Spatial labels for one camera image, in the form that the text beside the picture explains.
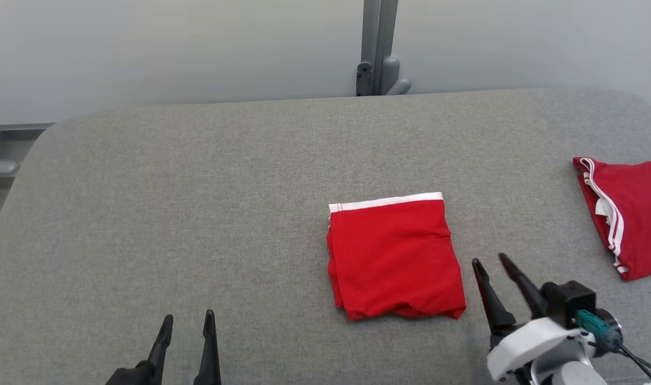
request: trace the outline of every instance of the black cable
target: black cable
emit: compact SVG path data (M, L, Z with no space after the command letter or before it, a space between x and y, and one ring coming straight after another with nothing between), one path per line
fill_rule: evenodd
M597 349L604 349L603 346L601 346L601 345L599 345L597 343L589 342L589 345L591 345L591 346L593 346L594 348L597 348ZM629 354L625 353L622 350L611 350L611 353L619 354L619 355L621 355L623 357L630 358ZM634 356L634 357L637 359L637 361L639 361L640 363L643 363L644 365L646 365L646 367L651 369L651 363L649 363L648 361L646 361L646 360L644 360L642 358L639 358L637 356Z
M648 368L646 368L646 366L644 366L643 363L641 363L641 362L638 360L638 358L637 358L634 354L632 354L631 351L629 351L629 350L628 350L628 349L627 349L623 344L621 344L621 343L618 344L618 348L619 348L620 350L624 351L625 353L627 353L627 356L630 358L630 360L634 361L634 363L637 364L637 366L639 366L639 367L641 368L641 370L643 370L644 373L646 373L646 375L648 375L648 378L651 378L651 372L648 370Z

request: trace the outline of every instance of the red cloth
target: red cloth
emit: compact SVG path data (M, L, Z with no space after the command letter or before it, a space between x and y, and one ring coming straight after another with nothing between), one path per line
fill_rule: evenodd
M330 205L328 273L350 320L465 310L442 193Z
M594 224L616 256L626 281L651 275L651 161L606 164L578 157L572 163Z

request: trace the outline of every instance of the white trim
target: white trim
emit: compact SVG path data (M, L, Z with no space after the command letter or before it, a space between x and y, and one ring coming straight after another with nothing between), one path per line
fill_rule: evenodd
M611 220L610 231L608 232L608 248L611 249L611 251L613 251L613 254L616 256L616 263L613 265L616 267L616 269L618 269L619 272L625 273L627 271L627 268L625 266L622 266L618 260L618 256L621 255L621 246L623 244L623 215L619 211L615 202L613 202L613 200L608 195L606 195L606 193L603 192L601 188L599 188L596 182L594 182L594 160L590 158L580 158L580 164L589 170L589 173L584 173L585 183L589 185L592 190L594 190L600 199L605 200L605 204L607 204L612 209L612 212L608 213L609 219Z
M350 202L349 204L330 204L328 207L330 207L330 212L333 213L347 210L358 210L359 208L404 204L406 202L441 200L443 200L441 192L424 192L423 194L406 195L405 197L391 197L375 199L373 201Z

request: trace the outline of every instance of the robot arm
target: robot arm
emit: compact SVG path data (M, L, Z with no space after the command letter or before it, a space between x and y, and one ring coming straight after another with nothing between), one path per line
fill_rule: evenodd
M159 335L154 341L149 358L140 361L134 368L118 368L106 385L161 385L164 374L166 348L171 344L173 333L173 315L164 318ZM201 356L199 375L195 377L195 385L220 385L220 370L218 365L218 342L216 339L216 320L212 310L206 311L204 319L204 350Z
M546 282L537 289L506 254L499 254L499 259L523 294L532 319L516 324L489 284L482 263L474 259L472 268L491 331L487 368L492 379L505 381L506 375L514 375L521 385L606 384L591 359L626 348L618 321L597 309L596 293L575 281ZM651 378L646 367L638 365Z

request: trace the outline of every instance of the gray table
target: gray table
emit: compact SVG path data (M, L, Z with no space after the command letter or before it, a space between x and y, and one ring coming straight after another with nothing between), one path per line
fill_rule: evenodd
M104 383L175 316L164 383L192 383L205 310L224 383L489 383L479 257L578 280L651 360L651 277L622 282L573 156L651 160L651 107L532 89L162 105L60 122L0 213L0 384ZM327 204L442 191L463 269L460 320L349 322L327 275ZM640 383L629 360L596 361Z

